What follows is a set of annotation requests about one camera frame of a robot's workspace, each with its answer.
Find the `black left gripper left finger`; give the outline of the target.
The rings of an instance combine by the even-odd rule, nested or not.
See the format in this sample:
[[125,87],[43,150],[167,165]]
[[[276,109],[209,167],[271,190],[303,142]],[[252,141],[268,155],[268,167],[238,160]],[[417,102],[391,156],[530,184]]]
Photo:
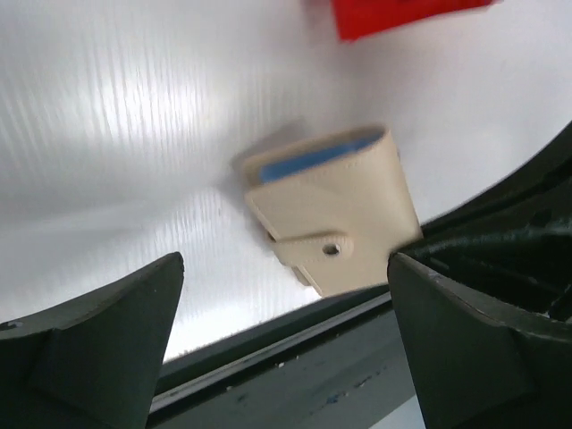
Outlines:
[[174,252],[1,325],[3,428],[142,428],[184,277]]

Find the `beige leather card holder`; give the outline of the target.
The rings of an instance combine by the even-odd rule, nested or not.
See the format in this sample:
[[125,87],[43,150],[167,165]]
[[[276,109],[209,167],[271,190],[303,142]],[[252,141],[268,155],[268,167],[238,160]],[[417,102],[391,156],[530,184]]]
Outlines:
[[[266,182],[266,166],[359,139],[367,145]],[[246,158],[248,208],[277,259],[326,298],[383,284],[392,251],[420,240],[397,146],[376,124],[306,139]]]

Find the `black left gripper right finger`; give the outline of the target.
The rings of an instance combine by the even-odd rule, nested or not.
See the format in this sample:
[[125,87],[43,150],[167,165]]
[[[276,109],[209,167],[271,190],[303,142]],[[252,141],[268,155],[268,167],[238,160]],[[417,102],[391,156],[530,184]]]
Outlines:
[[404,254],[391,300],[428,428],[569,428],[571,326],[504,303]]

